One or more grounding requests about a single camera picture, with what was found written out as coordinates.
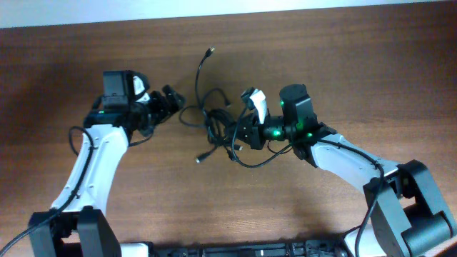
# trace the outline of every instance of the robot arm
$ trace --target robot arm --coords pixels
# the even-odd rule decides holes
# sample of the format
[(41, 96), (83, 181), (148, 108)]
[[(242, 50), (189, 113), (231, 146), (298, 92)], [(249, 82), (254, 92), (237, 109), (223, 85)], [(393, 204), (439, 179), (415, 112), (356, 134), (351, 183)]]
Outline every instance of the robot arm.
[[(135, 71), (104, 72), (104, 88), (105, 94), (97, 98), (84, 120), (84, 128), (80, 128), (84, 131), (80, 152), (71, 145), (78, 158), (63, 191), (50, 211), (34, 213), (29, 221), (29, 227), (35, 227), (30, 234), (35, 256), (149, 254), (145, 243), (117, 241), (104, 216), (106, 203), (116, 168), (127, 149), (149, 140), (155, 127), (182, 109), (185, 100), (170, 86), (162, 88), (165, 96), (158, 91), (149, 95), (147, 78)], [(135, 131), (145, 139), (131, 143)], [(76, 192), (74, 198), (70, 197), (72, 191)], [(80, 243), (61, 240), (74, 231), (78, 232)]]
[[(79, 187), (78, 196), (64, 212), (81, 211), (85, 206), (92, 206), (106, 215), (109, 190), (116, 168), (129, 147), (129, 139), (122, 127), (114, 127), (111, 124), (93, 125), (87, 131), (94, 139), (95, 149), (83, 183)], [(59, 208), (69, 198), (86, 163), (89, 148), (89, 139), (83, 134), (81, 150), (70, 178), (59, 197), (52, 203), (51, 208)]]
[[(330, 171), (364, 193), (373, 212), (371, 224), (361, 233), (361, 256), (418, 256), (457, 233), (457, 225), (430, 171), (421, 162), (406, 164), (384, 160), (349, 143), (341, 134), (317, 121), (304, 85), (290, 85), (280, 92), (283, 116), (265, 111), (266, 100), (251, 97), (258, 89), (242, 95), (246, 108), (256, 110), (226, 129), (252, 149), (261, 150), (266, 141), (288, 140), (295, 155), (314, 167)], [(400, 198), (415, 198), (403, 208)], [(353, 255), (359, 228), (344, 241)]]

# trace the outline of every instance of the black bracket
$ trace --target black bracket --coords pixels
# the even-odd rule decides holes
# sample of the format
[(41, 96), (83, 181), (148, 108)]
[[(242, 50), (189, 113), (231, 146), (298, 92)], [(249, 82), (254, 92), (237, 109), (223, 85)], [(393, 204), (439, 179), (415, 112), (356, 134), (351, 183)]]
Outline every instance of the black bracket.
[[(42, 222), (51, 214), (52, 211), (32, 214), (29, 226)], [(80, 243), (64, 243), (61, 240), (75, 230), (79, 234)], [(121, 245), (105, 216), (100, 210), (91, 208), (62, 213), (36, 229), (30, 235), (30, 242), (36, 257), (121, 256)]]
[[(396, 178), (384, 183), (371, 215), (379, 245), (388, 256), (419, 256), (455, 236), (457, 225), (430, 171), (412, 160), (398, 165)], [(363, 189), (370, 204), (378, 178)], [(403, 209), (398, 199), (414, 197), (416, 203)]]

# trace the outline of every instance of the white wall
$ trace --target white wall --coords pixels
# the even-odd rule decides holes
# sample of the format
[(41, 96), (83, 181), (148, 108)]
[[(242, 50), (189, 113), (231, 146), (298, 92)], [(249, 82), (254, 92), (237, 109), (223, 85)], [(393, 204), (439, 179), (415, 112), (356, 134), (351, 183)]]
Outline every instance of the white wall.
[(0, 28), (434, 0), (0, 0)]

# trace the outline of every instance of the wood grain surface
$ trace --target wood grain surface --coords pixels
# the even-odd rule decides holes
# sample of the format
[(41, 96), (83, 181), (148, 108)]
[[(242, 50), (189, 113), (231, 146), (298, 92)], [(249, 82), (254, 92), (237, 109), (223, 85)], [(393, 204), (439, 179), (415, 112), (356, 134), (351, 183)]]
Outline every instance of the wood grain surface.
[[(279, 115), (280, 89), (305, 84), (319, 120), (352, 143), (424, 162), (457, 216), (456, 8), (440, 2), (0, 30), (0, 246), (34, 211), (48, 210), (66, 183), (75, 162), (67, 130), (103, 93), (102, 71), (140, 71), (153, 89), (170, 84), (193, 104), (195, 71), (210, 45), (216, 52), (201, 91), (225, 89), (234, 116), (248, 87), (262, 89)], [(201, 121), (191, 112), (185, 119)], [(129, 149), (107, 207), (120, 242), (306, 239), (362, 221), (363, 195), (292, 153), (258, 169), (222, 150), (197, 164), (210, 148), (204, 130), (175, 116)], [(240, 153), (246, 163), (269, 156)], [(30, 256), (29, 240), (9, 255)]]

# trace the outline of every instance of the black cable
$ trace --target black cable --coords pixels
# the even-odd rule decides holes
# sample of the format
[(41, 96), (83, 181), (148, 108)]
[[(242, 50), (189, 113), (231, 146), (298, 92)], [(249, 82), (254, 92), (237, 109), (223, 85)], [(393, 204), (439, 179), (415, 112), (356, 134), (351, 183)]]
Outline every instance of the black cable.
[(360, 240), (361, 240), (361, 237), (362, 237), (363, 230), (365, 230), (366, 224), (368, 223), (368, 220), (370, 219), (371, 214), (373, 213), (373, 210), (374, 210), (374, 208), (376, 206), (376, 202), (378, 201), (379, 194), (381, 193), (381, 190), (383, 188), (384, 169), (383, 169), (383, 167), (382, 167), (382, 165), (380, 163), (378, 163), (376, 160), (371, 158), (368, 154), (366, 154), (366, 153), (364, 153), (364, 152), (362, 152), (362, 151), (360, 151), (358, 149), (352, 148), (350, 146), (345, 146), (342, 143), (336, 143), (336, 142), (332, 142), (332, 141), (328, 141), (328, 140), (322, 140), (321, 139), (321, 140), (318, 140), (318, 141), (321, 142), (321, 143), (328, 143), (328, 144), (337, 146), (339, 148), (344, 148), (346, 150), (349, 150), (349, 151), (352, 151), (354, 153), (357, 153), (358, 155), (360, 155), (360, 156), (364, 157), (365, 159), (367, 159), (368, 161), (370, 161), (371, 164), (373, 164), (374, 167), (379, 170), (379, 185), (378, 185), (378, 188), (376, 189), (376, 192), (374, 194), (373, 200), (370, 203), (370, 205), (368, 207), (368, 210), (367, 210), (367, 212), (365, 214), (365, 217), (363, 218), (362, 224), (360, 225), (360, 228), (359, 228), (359, 230), (357, 232), (355, 251), (356, 251), (356, 257), (359, 257), (359, 245), (360, 245)]
[[(203, 63), (205, 60), (210, 57), (210, 55), (213, 53), (214, 48), (211, 47), (208, 49), (200, 61), (199, 67), (197, 68), (196, 72), (196, 77), (195, 77), (195, 96), (197, 100), (197, 105), (193, 106), (187, 106), (186, 108), (182, 109), (181, 112), (179, 113), (179, 121), (185, 125), (189, 126), (192, 128), (200, 128), (200, 129), (206, 129), (206, 132), (208, 134), (207, 139), (208, 142), (213, 146), (213, 148), (210, 151), (207, 151), (206, 153), (203, 153), (196, 158), (196, 162), (202, 162), (205, 158), (210, 156), (218, 147), (223, 146), (227, 154), (230, 158), (232, 158), (231, 152), (227, 149), (228, 146), (230, 146), (231, 139), (228, 135), (224, 133), (225, 129), (222, 128), (227, 128), (231, 124), (233, 124), (235, 121), (233, 119), (233, 116), (227, 112), (226, 110), (223, 109), (211, 109), (210, 111), (205, 109), (205, 103), (207, 98), (214, 92), (218, 92), (223, 98), (224, 98), (224, 104), (225, 107), (229, 107), (231, 105), (230, 101), (227, 99), (227, 96), (225, 95), (224, 91), (220, 88), (214, 88), (211, 89), (210, 91), (206, 92), (202, 98), (200, 98), (199, 95), (199, 75), (201, 71), (201, 67), (203, 66)], [(203, 124), (192, 124), (189, 123), (185, 120), (183, 120), (183, 113), (189, 109), (198, 109), (201, 111), (203, 117), (204, 117), (204, 123)], [(236, 146), (236, 150), (241, 150), (241, 146)]]
[(151, 137), (152, 137), (152, 133), (148, 137), (141, 139), (140, 141), (129, 143), (129, 147), (139, 146), (142, 143), (147, 142), (149, 139), (151, 139)]
[(29, 234), (33, 233), (37, 228), (41, 227), (42, 225), (52, 221), (54, 218), (56, 218), (57, 216), (59, 216), (63, 210), (66, 209), (66, 207), (68, 207), (70, 205), (70, 203), (73, 201), (73, 199), (76, 197), (77, 193), (78, 193), (78, 190), (79, 190), (79, 187), (81, 186), (82, 182), (83, 182), (83, 179), (84, 179), (84, 176), (86, 175), (86, 171), (87, 171), (87, 168), (89, 167), (89, 163), (90, 163), (90, 160), (92, 158), (92, 154), (94, 153), (94, 140), (92, 139), (91, 135), (89, 134), (89, 132), (87, 132), (86, 129), (84, 128), (81, 128), (81, 127), (78, 127), (78, 126), (72, 126), (69, 130), (69, 143), (70, 143), (70, 146), (71, 146), (71, 150), (75, 153), (77, 153), (77, 151), (74, 149), (74, 146), (73, 146), (73, 140), (71, 138), (71, 132), (73, 130), (79, 130), (81, 131), (82, 133), (86, 134), (87, 138), (89, 139), (89, 142), (91, 143), (90, 147), (89, 147), (89, 154), (87, 156), (87, 159), (86, 159), (86, 163), (84, 164), (84, 167), (83, 167), (83, 170), (81, 172), (81, 175), (79, 176), (79, 179), (78, 179), (78, 182), (76, 183), (74, 189), (71, 191), (70, 193), (70, 196), (69, 198), (66, 200), (66, 202), (58, 209), (53, 209), (51, 211), (54, 211), (54, 213), (52, 215), (50, 215), (47, 219), (45, 219), (44, 221), (38, 223), (38, 224), (35, 224), (29, 228), (27, 228), (25, 231), (22, 231), (22, 233), (20, 233), (19, 235), (17, 235), (15, 238), (13, 238), (11, 241), (9, 241), (1, 250), (0, 250), (0, 257), (4, 256), (5, 253), (14, 245), (16, 244), (17, 242), (19, 242), (21, 239), (23, 239), (24, 237), (28, 236)]
[(92, 104), (92, 109), (93, 110), (97, 110), (99, 107), (100, 107), (100, 104), (101, 104), (101, 100), (103, 98), (104, 95), (101, 95), (99, 97), (97, 97), (94, 101), (94, 103)]
[[(266, 144), (266, 148), (267, 148), (271, 153), (278, 153), (277, 151), (274, 151), (273, 149), (271, 149), (271, 147), (270, 147), (270, 142), (271, 142), (271, 140), (268, 140), (268, 143)], [(283, 152), (283, 153), (281, 153), (281, 154), (288, 153), (288, 152), (290, 152), (291, 150), (292, 150), (292, 148), (290, 148), (289, 150), (287, 150), (287, 151), (285, 151), (285, 152)]]

